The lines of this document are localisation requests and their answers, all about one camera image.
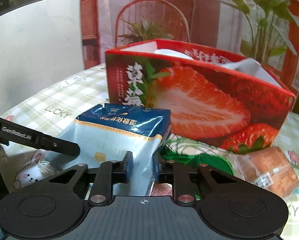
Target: tablecloth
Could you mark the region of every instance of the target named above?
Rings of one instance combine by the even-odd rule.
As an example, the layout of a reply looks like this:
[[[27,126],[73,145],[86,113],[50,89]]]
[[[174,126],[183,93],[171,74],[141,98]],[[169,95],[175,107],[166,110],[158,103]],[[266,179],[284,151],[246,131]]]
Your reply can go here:
[[[108,101],[105,67],[101,64],[54,84],[1,117],[57,137],[77,115]],[[288,114],[274,145],[289,151],[291,163],[299,176],[299,115]],[[13,191],[16,175],[30,164],[35,149],[10,143],[5,150],[9,160],[0,172],[8,189]],[[299,240],[299,195],[290,196],[286,203],[289,218],[281,237],[284,240]]]

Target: crosshair mark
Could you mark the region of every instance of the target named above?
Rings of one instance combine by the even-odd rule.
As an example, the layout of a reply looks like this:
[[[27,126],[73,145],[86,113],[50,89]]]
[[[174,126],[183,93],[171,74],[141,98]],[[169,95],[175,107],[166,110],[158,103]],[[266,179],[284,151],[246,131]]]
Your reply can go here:
[[[141,201],[139,201],[141,204],[145,205],[147,203],[149,203],[150,201],[148,201],[147,199],[142,199]]]

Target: strawberry box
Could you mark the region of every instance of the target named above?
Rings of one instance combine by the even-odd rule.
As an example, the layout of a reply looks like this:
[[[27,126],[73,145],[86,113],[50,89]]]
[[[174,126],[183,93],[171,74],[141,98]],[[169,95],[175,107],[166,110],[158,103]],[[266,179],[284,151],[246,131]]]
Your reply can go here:
[[[157,54],[162,49],[175,53]],[[238,154],[260,150],[274,141],[295,95],[258,63],[245,73],[222,65],[243,60],[249,59],[163,39],[110,49],[109,100],[170,109],[172,132],[184,137]]]

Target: pink flower print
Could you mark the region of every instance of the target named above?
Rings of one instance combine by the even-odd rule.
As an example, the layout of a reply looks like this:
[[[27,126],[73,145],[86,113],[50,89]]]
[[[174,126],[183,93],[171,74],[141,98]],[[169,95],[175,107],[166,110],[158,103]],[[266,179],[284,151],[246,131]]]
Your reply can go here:
[[[13,115],[9,115],[9,116],[6,117],[5,119],[6,119],[7,121],[13,122],[13,118],[14,118]]]
[[[291,161],[295,163],[295,165],[299,164],[299,156],[294,151],[288,151],[288,155],[290,156]]]

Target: dark blue package top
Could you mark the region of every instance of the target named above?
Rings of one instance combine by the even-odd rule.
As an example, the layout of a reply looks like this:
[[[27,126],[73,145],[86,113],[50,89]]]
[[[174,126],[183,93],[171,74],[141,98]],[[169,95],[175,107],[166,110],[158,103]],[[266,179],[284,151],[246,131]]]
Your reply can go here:
[[[171,111],[166,109],[99,104],[76,117],[77,120],[113,127],[139,135],[164,136],[171,125]]]

